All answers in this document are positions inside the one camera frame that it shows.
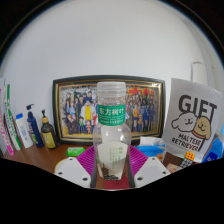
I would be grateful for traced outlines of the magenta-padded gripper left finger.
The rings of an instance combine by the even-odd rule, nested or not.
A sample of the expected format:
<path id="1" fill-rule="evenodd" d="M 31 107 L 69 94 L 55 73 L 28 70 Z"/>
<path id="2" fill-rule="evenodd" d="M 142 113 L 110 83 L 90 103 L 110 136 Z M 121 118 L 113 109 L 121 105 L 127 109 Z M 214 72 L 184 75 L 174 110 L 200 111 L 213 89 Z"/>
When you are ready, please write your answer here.
<path id="1" fill-rule="evenodd" d="M 96 186 L 94 147 L 87 148 L 77 157 L 61 160 L 55 167 L 55 175 L 84 188 Z"/>

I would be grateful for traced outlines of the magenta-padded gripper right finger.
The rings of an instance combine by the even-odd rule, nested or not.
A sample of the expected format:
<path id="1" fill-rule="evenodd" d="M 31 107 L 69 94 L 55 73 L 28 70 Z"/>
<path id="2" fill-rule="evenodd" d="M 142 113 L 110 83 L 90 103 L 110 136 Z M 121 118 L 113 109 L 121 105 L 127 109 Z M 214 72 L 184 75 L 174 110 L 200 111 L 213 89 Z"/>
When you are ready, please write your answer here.
<path id="1" fill-rule="evenodd" d="M 129 167 L 128 180 L 131 188 L 146 186 L 170 174 L 157 157 L 147 157 L 134 146 L 130 147 Z"/>

